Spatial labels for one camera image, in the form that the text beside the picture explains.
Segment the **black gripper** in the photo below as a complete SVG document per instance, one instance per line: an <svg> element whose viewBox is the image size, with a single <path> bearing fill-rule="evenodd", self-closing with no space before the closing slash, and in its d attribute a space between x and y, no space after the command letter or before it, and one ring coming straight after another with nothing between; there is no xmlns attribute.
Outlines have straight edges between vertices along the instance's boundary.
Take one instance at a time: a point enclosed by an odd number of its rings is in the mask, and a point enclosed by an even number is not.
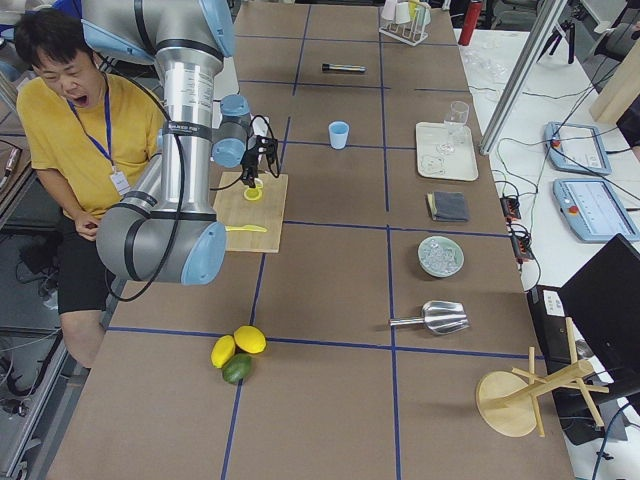
<svg viewBox="0 0 640 480"><path fill-rule="evenodd" d="M273 137L264 137L254 135L252 137L253 145L248 148L241 160L242 166L242 182L245 186L263 187L264 182L262 173L258 172L259 157L266 157L267 167L272 176L278 175L278 140Z"/></svg>

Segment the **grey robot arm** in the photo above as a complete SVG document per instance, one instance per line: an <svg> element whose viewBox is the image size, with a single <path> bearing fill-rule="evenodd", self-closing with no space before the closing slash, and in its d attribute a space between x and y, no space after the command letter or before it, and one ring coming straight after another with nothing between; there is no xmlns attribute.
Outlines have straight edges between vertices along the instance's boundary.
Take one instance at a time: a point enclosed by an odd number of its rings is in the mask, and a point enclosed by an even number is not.
<svg viewBox="0 0 640 480"><path fill-rule="evenodd" d="M277 143L255 133L235 93L234 25L225 1L85 1L84 37L95 51L152 65L163 86L160 157L104 215L97 251L135 281L200 285L218 274L226 231L209 202L209 166L240 166L253 185L260 155Z"/></svg>

